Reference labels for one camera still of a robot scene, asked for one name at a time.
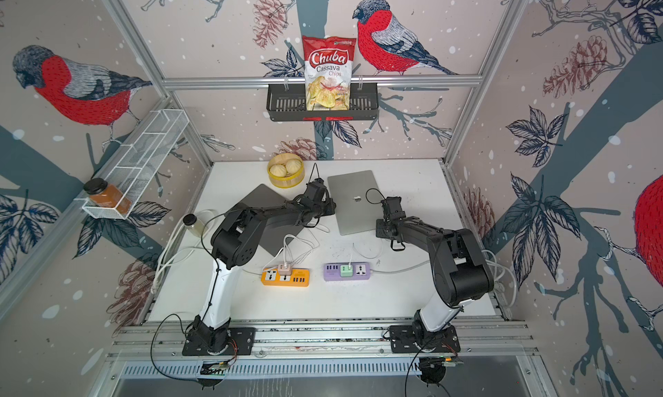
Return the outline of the green charger adapter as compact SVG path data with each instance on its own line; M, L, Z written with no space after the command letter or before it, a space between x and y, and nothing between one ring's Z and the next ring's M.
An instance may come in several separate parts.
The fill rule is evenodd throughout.
M352 277L354 275L354 267L351 264L342 265L340 267L340 275L342 277Z

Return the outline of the pink charger adapter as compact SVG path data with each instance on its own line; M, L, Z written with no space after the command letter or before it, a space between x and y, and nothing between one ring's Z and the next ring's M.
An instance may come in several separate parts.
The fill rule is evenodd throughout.
M277 267L277 271L281 276L291 275L293 272L293 266L290 263L280 263Z

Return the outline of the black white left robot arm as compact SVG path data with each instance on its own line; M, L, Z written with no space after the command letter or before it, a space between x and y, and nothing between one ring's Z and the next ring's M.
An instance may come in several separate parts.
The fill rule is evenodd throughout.
M334 203L325 182L318 178L307 183L304 193L281 205L252 207L238 203L224 214L224 221L214 231L203 249L213 260L212 281L207 304L185 331L182 354L186 357L224 355L238 346L235 338L251 340L246 334L231 333L231 302L243 265L257 253L264 231L305 226L312 220L335 214Z

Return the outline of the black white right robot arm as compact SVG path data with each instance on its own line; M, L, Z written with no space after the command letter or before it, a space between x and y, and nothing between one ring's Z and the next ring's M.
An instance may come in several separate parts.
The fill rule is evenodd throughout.
M494 289L494 276L472 231L446 230L408 216L400 197L380 201L383 217L376 221L376 236L388 239L398 252L412 244L428 253L435 293L414 314L414 344L428 352L460 352L452 321L462 308Z

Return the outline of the silver laptop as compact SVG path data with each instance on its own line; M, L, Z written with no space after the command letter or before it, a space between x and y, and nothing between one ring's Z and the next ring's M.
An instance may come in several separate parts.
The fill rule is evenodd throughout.
M341 236L375 231L383 218L382 196L372 171L364 170L330 176L331 197L336 203L335 217Z

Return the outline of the right steamed bun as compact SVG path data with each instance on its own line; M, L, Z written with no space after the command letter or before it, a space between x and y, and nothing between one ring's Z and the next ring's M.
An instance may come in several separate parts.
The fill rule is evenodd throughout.
M298 159L291 159L286 162L285 167L286 171L288 172L288 175L294 175L301 170L302 163Z

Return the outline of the steamed bun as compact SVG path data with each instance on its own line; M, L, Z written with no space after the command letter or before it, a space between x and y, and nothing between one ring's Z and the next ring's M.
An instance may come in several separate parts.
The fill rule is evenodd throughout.
M288 172L288 175L294 175L301 170L302 163L298 159L291 159L286 162L285 167L286 171Z
M288 176L288 169L283 164L275 164L270 167L269 173L276 178L284 178Z

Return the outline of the yellow wooden bun basket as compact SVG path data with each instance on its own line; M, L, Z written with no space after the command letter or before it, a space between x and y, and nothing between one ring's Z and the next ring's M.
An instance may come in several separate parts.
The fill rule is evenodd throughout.
M269 181L279 188L292 188L304 179L303 160L296 154L283 153L272 157L267 166Z

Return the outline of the left steamed bun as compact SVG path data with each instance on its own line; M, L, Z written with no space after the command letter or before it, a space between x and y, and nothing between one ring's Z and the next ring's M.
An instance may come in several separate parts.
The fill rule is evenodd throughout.
M284 178L288 176L288 169L283 164L275 164L270 167L269 173L276 178Z

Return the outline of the small jar black lid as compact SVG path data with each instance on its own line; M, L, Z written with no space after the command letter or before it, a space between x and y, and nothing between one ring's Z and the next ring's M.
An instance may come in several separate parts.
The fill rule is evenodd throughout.
M182 223L186 229L193 235L197 236L197 238L202 238L202 236L204 236L205 225L196 214L186 214L182 218Z

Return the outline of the red cassava chips bag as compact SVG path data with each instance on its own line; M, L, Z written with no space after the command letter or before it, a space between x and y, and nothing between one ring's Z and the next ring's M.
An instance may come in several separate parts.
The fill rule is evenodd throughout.
M307 110L349 110L357 40L332 36L302 38Z

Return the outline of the orange sauce jar black lid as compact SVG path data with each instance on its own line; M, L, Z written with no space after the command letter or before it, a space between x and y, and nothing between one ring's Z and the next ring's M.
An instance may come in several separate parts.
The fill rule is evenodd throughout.
M83 187L90 200L99 207L112 208L122 215L131 210L132 202L116 186L102 178L93 178Z

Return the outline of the black wall basket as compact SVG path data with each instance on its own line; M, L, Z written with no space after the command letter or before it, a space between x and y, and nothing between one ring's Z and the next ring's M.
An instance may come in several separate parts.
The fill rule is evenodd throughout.
M270 85L267 110L275 122L375 120L379 112L377 85Z

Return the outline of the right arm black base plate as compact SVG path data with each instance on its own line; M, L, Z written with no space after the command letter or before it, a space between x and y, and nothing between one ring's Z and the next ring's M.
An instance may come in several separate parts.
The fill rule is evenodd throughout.
M394 354L414 354L421 351L457 355L461 351L456 328L451 325L436 332L426 331L423 326L416 329L412 326L390 326L386 338Z

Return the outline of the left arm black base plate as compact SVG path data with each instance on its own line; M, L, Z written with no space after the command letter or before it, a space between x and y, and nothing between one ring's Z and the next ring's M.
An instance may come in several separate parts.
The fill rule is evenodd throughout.
M255 342L256 329L250 327L220 327L211 330L202 325L186 334L182 349L185 357L249 356Z

